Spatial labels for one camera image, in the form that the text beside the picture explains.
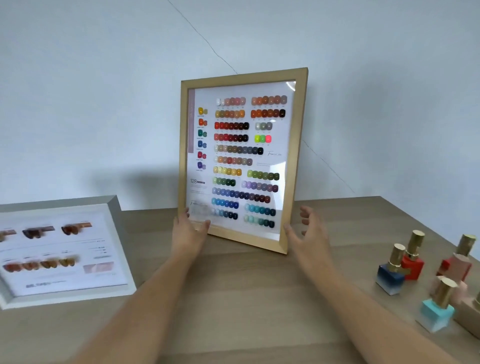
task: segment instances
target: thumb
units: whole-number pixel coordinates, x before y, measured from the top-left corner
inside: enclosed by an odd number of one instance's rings
[[[289,243],[298,243],[298,236],[295,234],[295,231],[293,231],[292,227],[290,224],[284,224],[283,229],[285,230],[285,234],[287,235],[287,239]]]
[[[205,220],[204,223],[202,224],[202,227],[200,228],[200,232],[202,234],[207,234],[208,233],[208,228],[210,227],[210,220]]]

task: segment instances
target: nail color chart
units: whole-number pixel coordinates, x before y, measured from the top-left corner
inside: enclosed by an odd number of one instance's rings
[[[295,82],[188,92],[190,219],[278,241]]]
[[[10,232],[0,278],[14,297],[128,283],[102,213],[3,219],[0,230]]]

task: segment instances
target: white paper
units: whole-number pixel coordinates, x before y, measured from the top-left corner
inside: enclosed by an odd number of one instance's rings
[[[283,211],[283,199],[285,193],[285,175],[286,175],[286,162],[288,158],[288,141],[289,131],[291,124],[292,106],[295,91],[295,82],[277,82],[255,85],[238,85],[238,86],[226,86],[226,87],[213,87],[195,89],[194,91],[194,109],[193,104],[189,105],[190,111],[190,123],[189,132],[193,129],[193,152],[187,153],[187,193],[186,204],[190,207],[191,219],[195,221],[203,221],[210,219],[213,225],[218,225],[223,228],[241,231],[255,236],[261,236],[264,238],[279,240],[280,238],[280,221],[282,219]],[[252,97],[263,96],[287,96],[286,104],[251,104]],[[189,95],[189,101],[192,100],[192,94]],[[218,106],[217,99],[224,100],[230,97],[245,97],[245,105],[239,106]],[[200,115],[198,108],[207,109],[206,115]],[[251,111],[257,109],[284,109],[285,117],[251,117]],[[245,110],[244,118],[216,118],[216,110]],[[207,120],[207,126],[200,126],[199,119]],[[226,130],[215,129],[215,122],[248,122],[250,124],[248,130]],[[272,123],[272,129],[269,130],[256,130],[256,123]],[[198,130],[207,132],[207,136],[199,136]],[[229,142],[229,141],[215,141],[215,134],[247,134],[249,136],[248,142]],[[256,143],[255,135],[269,135],[272,138],[270,143]],[[206,148],[198,146],[198,142],[206,143]],[[245,154],[245,153],[228,153],[228,152],[216,152],[215,145],[223,146],[251,146],[262,147],[264,153],[258,154]],[[202,158],[198,158],[198,152],[202,153]],[[227,163],[215,162],[215,157],[232,157],[232,158],[251,158],[252,165],[234,165]],[[206,165],[205,169],[199,168],[198,163]],[[241,169],[241,176],[225,175],[220,173],[214,173],[214,167],[226,167]],[[264,180],[253,177],[248,177],[249,170],[278,173],[279,180]],[[234,187],[226,185],[214,184],[213,178],[226,178],[234,179],[236,185]],[[253,190],[242,187],[242,182],[255,182],[262,185],[276,185],[278,186],[278,192],[269,192],[264,190]],[[253,193],[258,195],[269,196],[271,198],[270,203],[261,203],[260,201],[251,201],[244,198],[236,198],[225,195],[218,195],[214,193],[213,188],[220,190],[234,190],[235,192]],[[218,206],[212,203],[212,198],[237,202],[238,208],[231,208],[225,206]],[[261,214],[259,212],[251,212],[246,210],[246,205],[254,205],[269,209],[275,209],[275,216]],[[237,219],[226,218],[218,215],[219,210],[224,210],[238,214]],[[252,222],[245,222],[244,217],[252,216],[255,220]],[[267,219],[274,222],[274,227],[266,227],[258,224],[258,219]]]
[[[82,228],[77,235],[66,235],[61,230],[62,226],[81,222],[90,222],[92,227]],[[22,233],[22,230],[42,226],[53,226],[55,230],[33,239]],[[128,284],[100,212],[3,220],[0,230],[10,229],[17,233],[5,236],[0,242],[0,278],[15,297]],[[74,266],[58,264],[56,268],[40,266],[38,270],[23,268],[20,272],[5,269],[8,264],[58,261],[68,257],[75,258]]]

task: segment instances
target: picture frame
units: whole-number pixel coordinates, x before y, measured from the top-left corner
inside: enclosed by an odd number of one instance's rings
[[[116,196],[0,205],[0,308],[130,295]]]
[[[293,206],[307,81],[308,68],[297,68],[181,82],[179,214],[189,207],[197,228],[211,220],[211,235],[287,254],[282,226]]]

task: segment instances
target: person's left hand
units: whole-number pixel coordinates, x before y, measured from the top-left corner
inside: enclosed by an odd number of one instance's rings
[[[188,220],[188,207],[180,216],[173,219],[172,257],[185,257],[193,262],[201,252],[207,238],[210,220],[204,221],[200,230],[196,231]]]

